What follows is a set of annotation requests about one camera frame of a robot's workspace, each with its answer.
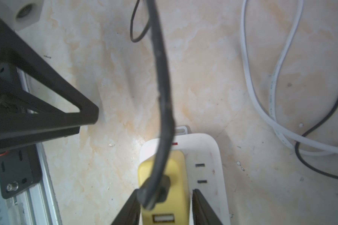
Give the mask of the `yellow plug adapter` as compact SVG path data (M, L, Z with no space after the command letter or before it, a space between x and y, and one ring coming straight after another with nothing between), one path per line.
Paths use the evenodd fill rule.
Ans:
M190 191L184 154L175 150L170 153L164 175L170 179L167 198L157 203L151 211L141 208L144 225L188 225Z

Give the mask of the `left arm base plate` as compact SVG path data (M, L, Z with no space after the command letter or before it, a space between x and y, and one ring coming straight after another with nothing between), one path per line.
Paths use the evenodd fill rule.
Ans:
M41 180L36 145L17 148L0 156L0 191L4 199L24 192Z

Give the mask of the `aluminium mounting rail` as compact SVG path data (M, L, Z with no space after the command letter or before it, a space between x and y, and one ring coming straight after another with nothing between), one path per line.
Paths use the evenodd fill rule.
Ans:
M42 170L42 180L7 200L2 198L0 192L0 225L62 224L43 144L36 144L36 149Z

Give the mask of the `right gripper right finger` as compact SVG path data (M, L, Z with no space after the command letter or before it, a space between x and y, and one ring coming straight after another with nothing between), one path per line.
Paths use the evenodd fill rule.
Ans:
M222 225L222 222L199 189L193 190L192 212L194 225Z

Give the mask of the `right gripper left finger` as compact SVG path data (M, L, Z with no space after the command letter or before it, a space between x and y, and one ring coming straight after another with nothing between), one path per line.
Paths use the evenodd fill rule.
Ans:
M138 189L135 189L111 225L138 225L140 221L140 203L137 200Z

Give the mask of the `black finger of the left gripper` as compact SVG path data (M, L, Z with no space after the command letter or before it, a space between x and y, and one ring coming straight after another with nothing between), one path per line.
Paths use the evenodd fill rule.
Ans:
M79 111L65 113L0 78L0 153L75 135L95 124L99 108L31 49L0 19L0 68L8 63L60 95Z

